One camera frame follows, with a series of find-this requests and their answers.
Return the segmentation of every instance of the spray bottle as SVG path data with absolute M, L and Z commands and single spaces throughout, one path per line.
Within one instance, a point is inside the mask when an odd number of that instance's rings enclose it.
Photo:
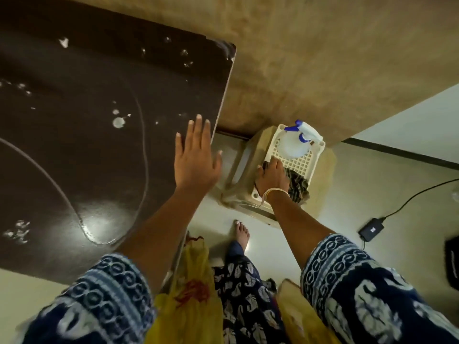
M 302 157 L 309 153 L 315 144 L 322 146 L 324 138 L 309 124 L 296 120 L 294 127 L 285 127 L 279 134 L 277 151 L 285 159 Z

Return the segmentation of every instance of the foot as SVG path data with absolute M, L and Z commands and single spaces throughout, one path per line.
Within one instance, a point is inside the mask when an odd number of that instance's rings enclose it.
M 235 221 L 235 223 L 236 223 L 236 241 L 242 246 L 242 249 L 245 252 L 247 244 L 249 243 L 250 233 L 242 222 Z

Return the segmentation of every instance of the blue printed sleeve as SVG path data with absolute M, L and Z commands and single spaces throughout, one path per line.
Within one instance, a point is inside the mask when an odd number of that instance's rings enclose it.
M 143 343 L 155 318 L 142 273 L 122 254 L 106 254 L 25 331 L 23 343 Z
M 343 343 L 459 343 L 459 329 L 413 286 L 340 234 L 313 251 L 301 289 Z

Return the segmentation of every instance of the table top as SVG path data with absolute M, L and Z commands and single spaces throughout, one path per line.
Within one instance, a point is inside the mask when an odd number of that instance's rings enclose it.
M 67 0 L 0 5 L 1 233 L 29 230 L 0 236 L 0 267 L 71 283 L 172 194 L 175 133 L 215 126 L 235 48 Z

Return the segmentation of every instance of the bangle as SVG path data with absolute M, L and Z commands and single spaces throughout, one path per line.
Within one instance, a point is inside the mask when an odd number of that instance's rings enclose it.
M 269 192 L 272 192 L 272 191 L 281 191 L 281 192 L 284 192 L 286 193 L 288 196 L 288 192 L 287 191 L 284 191 L 283 189 L 281 188 L 278 188 L 278 187 L 272 187 L 270 189 L 267 189 L 266 192 L 263 194 L 262 198 L 261 198 L 261 204 L 258 206 L 259 208 L 263 205 L 263 203 L 265 202 L 266 200 L 266 197 L 268 196 Z

